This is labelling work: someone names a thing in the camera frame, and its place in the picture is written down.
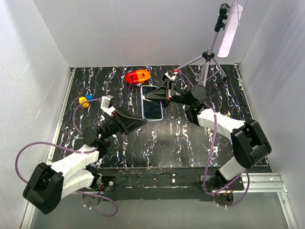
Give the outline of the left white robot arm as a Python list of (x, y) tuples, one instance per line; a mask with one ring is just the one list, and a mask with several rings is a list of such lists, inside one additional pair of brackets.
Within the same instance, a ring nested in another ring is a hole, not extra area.
[(147, 124), (121, 107), (110, 111), (105, 123), (83, 130), (83, 146), (79, 150), (57, 162), (42, 162), (35, 167), (22, 196), (43, 214), (49, 214), (64, 197), (82, 188), (98, 190), (101, 178), (89, 165), (107, 154), (107, 138), (117, 133), (128, 135)]

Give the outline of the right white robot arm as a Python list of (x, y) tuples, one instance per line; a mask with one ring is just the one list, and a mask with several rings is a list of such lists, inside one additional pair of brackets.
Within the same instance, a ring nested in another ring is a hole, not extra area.
[(212, 129), (231, 140), (234, 156), (215, 173), (215, 182), (220, 189), (228, 189), (237, 175), (251, 169), (272, 152), (256, 120), (245, 122), (215, 112), (207, 105), (206, 89), (200, 84), (183, 91), (172, 80), (165, 79), (160, 87), (145, 95), (145, 98), (161, 102), (164, 107), (170, 102), (188, 105), (185, 114), (191, 123)]

